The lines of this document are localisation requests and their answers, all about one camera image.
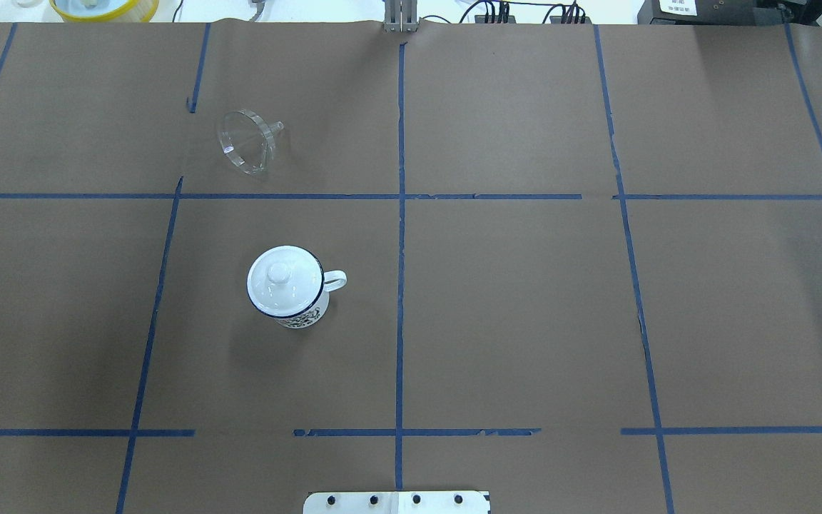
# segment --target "black device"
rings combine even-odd
[[[693,3],[696,14],[678,14],[682,4]],[[822,0],[646,0],[636,22],[639,25],[744,25],[783,23],[816,25]]]

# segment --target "white enamel mug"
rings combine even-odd
[[[329,293],[345,287],[345,272],[323,272],[304,248],[277,246],[262,253],[245,277],[245,289],[258,312],[287,328],[307,328],[329,309]]]

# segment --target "black cable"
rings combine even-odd
[[[436,14],[428,14],[427,16],[423,16],[421,19],[441,19],[450,25],[452,24],[450,20],[444,19],[443,16],[437,16]]]
[[[180,8],[183,6],[183,0],[180,0],[179,6],[176,6],[176,10],[173,11],[173,17],[170,19],[171,23],[176,23],[176,13],[180,12]]]
[[[544,15],[544,19],[541,20],[542,25],[547,23],[547,20],[551,17],[551,13],[554,12],[554,9],[557,9],[557,7],[560,7],[560,9],[564,11],[564,14],[567,13],[567,6],[564,6],[564,4],[554,4],[554,6],[552,6],[551,9],[547,10],[547,14]]]
[[[473,9],[477,4],[488,4],[488,6],[490,6],[490,13],[492,13],[493,16],[496,16],[497,12],[494,10],[495,7],[493,6],[492,1],[490,1],[490,0],[477,0],[477,2],[475,2],[473,4],[470,4],[469,8],[465,10],[465,14],[462,15],[461,19],[459,20],[459,23],[463,23],[465,21],[465,17],[467,16],[467,14],[470,13],[471,9]],[[485,21],[487,20],[487,10],[486,9],[484,9],[484,20]]]

